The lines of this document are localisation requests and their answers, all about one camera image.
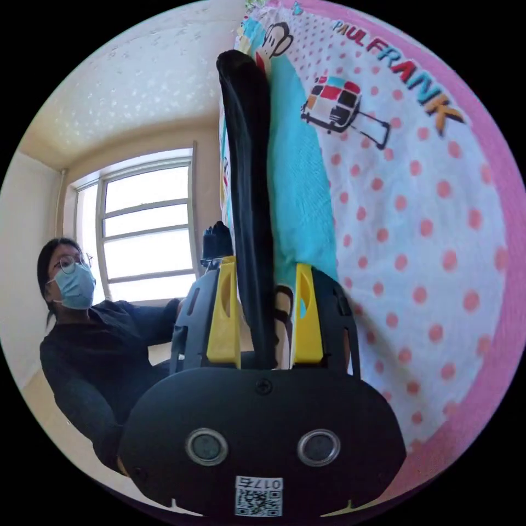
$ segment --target screw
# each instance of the screw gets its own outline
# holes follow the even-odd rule
[[[266,379],[262,378],[256,382],[256,393],[259,395],[267,395],[272,391],[272,384]]]
[[[142,469],[139,468],[139,467],[135,467],[135,468],[133,468],[133,472],[134,472],[135,476],[136,476],[139,480],[141,480],[141,481],[143,481],[143,482],[146,480],[146,478],[147,478],[147,473],[146,473],[146,471],[142,470]]]

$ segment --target woman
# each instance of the woman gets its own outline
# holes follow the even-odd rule
[[[171,341],[182,302],[136,307],[92,305],[91,258],[68,238],[49,241],[38,258],[40,292],[56,323],[40,347],[42,370],[59,409],[91,440],[99,460],[126,476],[117,451],[123,425],[139,398],[168,375],[152,366],[148,347]]]

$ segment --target paul frank text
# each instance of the paul frank text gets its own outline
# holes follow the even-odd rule
[[[334,22],[333,31],[354,41],[357,46],[365,48],[367,52],[377,49],[377,60],[385,64],[394,75],[399,76],[410,92],[416,94],[418,103],[430,117],[434,118],[434,127],[440,137],[445,134],[448,120],[466,123],[462,113],[452,107],[443,88],[415,61],[406,60],[398,49],[390,46],[381,38],[368,37],[363,29],[346,24],[341,20]]]

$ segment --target ceiling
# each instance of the ceiling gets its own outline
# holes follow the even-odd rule
[[[244,0],[205,0],[121,33],[82,62],[28,128],[23,153],[61,169],[153,125],[219,115],[218,55],[231,49]]]

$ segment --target pink border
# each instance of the pink border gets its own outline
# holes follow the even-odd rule
[[[491,352],[457,412],[416,452],[408,455],[379,501],[392,499],[423,484],[451,465],[473,443],[496,411],[517,370],[526,343],[526,191],[513,155],[497,125],[463,80],[426,50],[350,8],[322,0],[299,2],[314,15],[346,20],[399,48],[446,87],[468,115],[494,174],[507,231],[509,264],[500,320]],[[292,8],[293,0],[271,0],[272,7]]]

